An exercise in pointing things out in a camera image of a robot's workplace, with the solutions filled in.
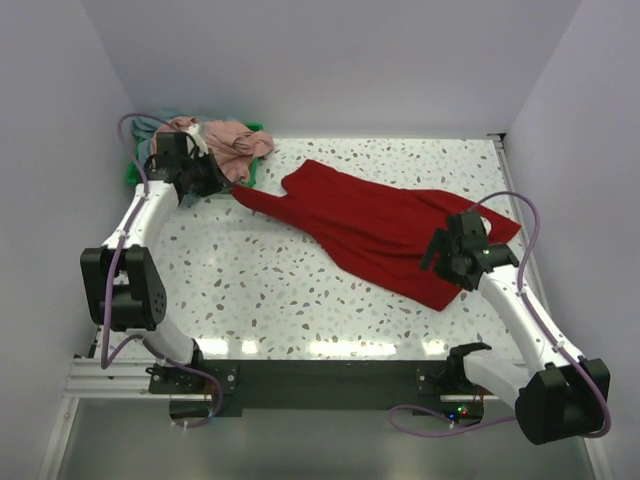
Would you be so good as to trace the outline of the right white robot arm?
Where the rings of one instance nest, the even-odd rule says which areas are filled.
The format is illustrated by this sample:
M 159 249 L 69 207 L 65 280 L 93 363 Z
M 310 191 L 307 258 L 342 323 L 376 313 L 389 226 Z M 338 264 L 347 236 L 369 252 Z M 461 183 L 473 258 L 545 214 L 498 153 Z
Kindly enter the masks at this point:
M 607 433 L 610 372 L 588 359 L 529 292 L 520 263 L 506 244 L 490 242 L 476 212 L 451 215 L 435 231 L 420 265 L 438 278 L 489 302 L 509 330 L 523 366 L 496 356 L 484 343 L 449 351 L 439 380 L 459 393 L 479 386 L 509 405 L 525 437 L 542 445 Z

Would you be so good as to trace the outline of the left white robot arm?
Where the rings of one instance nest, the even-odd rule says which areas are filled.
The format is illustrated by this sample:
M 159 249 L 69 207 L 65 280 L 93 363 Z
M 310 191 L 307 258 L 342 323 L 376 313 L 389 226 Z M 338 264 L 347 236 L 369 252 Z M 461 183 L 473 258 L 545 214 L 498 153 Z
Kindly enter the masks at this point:
M 85 249 L 80 267 L 91 320 L 101 327 L 101 367 L 132 341 L 161 362 L 185 392 L 200 390 L 207 368 L 195 360 L 196 342 L 168 316 L 167 292 L 153 250 L 167 220 L 188 194 L 209 196 L 231 182 L 189 132 L 161 132 L 156 153 L 134 162 L 140 181 L 116 230 L 101 246 Z

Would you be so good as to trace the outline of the red t shirt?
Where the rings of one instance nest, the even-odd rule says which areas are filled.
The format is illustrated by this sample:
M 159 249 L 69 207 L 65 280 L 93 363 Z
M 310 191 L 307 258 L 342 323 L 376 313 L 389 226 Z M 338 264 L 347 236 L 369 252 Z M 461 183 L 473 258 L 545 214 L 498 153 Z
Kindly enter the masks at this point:
M 285 176 L 278 197 L 237 185 L 244 207 L 309 234 L 343 270 L 436 311 L 460 293 L 420 263 L 439 229 L 472 201 L 434 189 L 359 179 L 314 160 Z

